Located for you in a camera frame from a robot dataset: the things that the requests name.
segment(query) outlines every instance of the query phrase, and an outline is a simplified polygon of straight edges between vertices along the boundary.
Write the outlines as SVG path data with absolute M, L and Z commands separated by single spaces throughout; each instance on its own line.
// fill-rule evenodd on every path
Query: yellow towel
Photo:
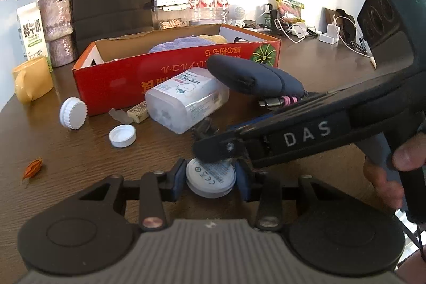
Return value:
M 228 41 L 221 35 L 199 35 L 199 38 L 209 40 L 215 44 L 226 44 Z

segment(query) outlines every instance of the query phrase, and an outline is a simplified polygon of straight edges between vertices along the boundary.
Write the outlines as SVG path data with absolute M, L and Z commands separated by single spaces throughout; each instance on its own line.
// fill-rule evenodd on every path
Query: flower vase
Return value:
M 72 25 L 72 0 L 39 0 L 44 37 L 50 47 L 53 67 L 78 58 Z

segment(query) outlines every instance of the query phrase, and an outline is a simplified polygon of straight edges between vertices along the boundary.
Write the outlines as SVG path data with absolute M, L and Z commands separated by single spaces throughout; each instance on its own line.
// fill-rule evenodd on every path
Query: human hand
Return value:
M 426 134 L 419 133 L 400 146 L 392 156 L 394 166 L 400 171 L 415 170 L 426 162 Z M 386 205 L 400 209 L 403 204 L 404 188 L 399 182 L 387 181 L 386 171 L 366 158 L 364 176 L 376 189 L 377 195 Z

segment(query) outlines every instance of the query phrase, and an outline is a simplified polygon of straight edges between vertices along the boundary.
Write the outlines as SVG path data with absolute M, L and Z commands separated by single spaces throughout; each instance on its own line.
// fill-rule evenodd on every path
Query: green flower graphic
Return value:
M 256 51 L 254 51 L 250 60 L 273 66 L 273 64 L 275 63 L 275 58 L 276 50 L 274 46 L 272 46 L 271 44 L 265 44 L 259 46 Z

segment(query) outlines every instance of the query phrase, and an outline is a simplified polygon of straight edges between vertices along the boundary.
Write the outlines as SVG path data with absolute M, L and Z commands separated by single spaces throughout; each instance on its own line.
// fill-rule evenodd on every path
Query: yellow mug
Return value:
M 45 56 L 30 59 L 12 70 L 18 100 L 29 103 L 53 88 L 52 76 Z

